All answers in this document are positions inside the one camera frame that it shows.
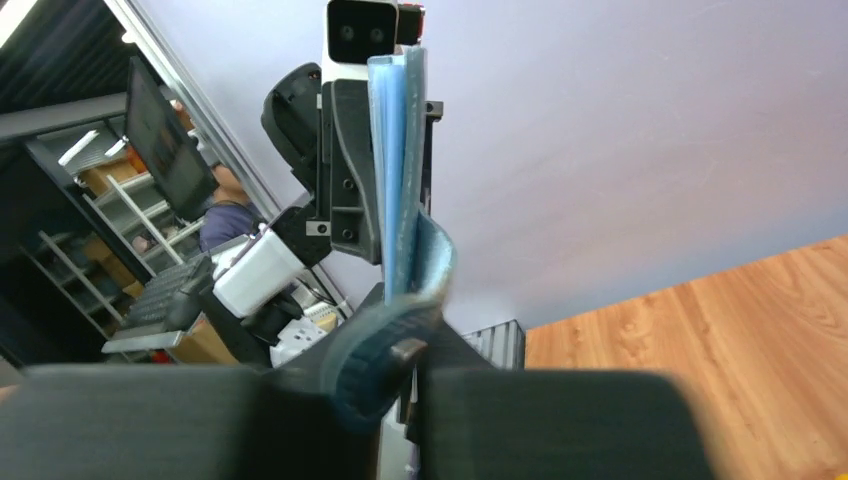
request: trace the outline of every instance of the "purple shirt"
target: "purple shirt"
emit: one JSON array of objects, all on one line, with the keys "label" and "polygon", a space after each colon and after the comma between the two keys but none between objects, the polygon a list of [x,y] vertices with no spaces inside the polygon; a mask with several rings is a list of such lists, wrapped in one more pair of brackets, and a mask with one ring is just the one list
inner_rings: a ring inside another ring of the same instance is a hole
[{"label": "purple shirt", "polygon": [[200,250],[205,252],[238,236],[253,233],[262,216],[255,205],[220,204],[206,210],[200,227]]}]

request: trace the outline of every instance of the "wooden table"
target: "wooden table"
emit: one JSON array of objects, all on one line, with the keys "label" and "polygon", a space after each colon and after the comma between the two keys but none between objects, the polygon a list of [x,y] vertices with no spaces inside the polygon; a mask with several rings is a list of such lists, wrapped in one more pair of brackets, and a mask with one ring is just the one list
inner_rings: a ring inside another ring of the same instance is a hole
[{"label": "wooden table", "polygon": [[533,329],[528,368],[672,372],[733,478],[848,473],[848,236]]}]

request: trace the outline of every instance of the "camera lens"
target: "camera lens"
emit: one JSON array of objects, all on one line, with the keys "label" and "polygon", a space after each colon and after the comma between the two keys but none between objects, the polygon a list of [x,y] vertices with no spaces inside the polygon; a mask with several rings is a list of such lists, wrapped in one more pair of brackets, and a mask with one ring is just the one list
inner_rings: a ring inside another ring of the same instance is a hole
[{"label": "camera lens", "polygon": [[374,43],[381,43],[383,41],[383,37],[385,34],[383,33],[383,29],[375,28],[371,30],[371,41]]},{"label": "camera lens", "polygon": [[342,40],[344,40],[345,42],[350,42],[351,40],[353,40],[353,27],[351,27],[350,25],[343,26],[341,34]]}]

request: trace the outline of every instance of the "white backdrop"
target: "white backdrop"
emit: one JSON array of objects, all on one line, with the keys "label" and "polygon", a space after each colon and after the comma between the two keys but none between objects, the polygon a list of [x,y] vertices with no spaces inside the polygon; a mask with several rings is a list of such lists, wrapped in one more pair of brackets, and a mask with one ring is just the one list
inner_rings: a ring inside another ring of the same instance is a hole
[{"label": "white backdrop", "polygon": [[[320,0],[133,0],[243,151],[301,193],[262,101]],[[425,2],[436,219],[460,330],[535,326],[848,231],[841,0]],[[356,303],[379,277],[334,254]]]}]

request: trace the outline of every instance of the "computer monitor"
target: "computer monitor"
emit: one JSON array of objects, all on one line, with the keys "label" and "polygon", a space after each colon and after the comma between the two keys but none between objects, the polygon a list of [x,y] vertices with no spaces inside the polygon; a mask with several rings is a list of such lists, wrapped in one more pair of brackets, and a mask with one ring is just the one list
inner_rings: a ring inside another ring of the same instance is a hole
[{"label": "computer monitor", "polygon": [[197,220],[218,186],[141,59],[130,59],[126,136],[174,213]]}]

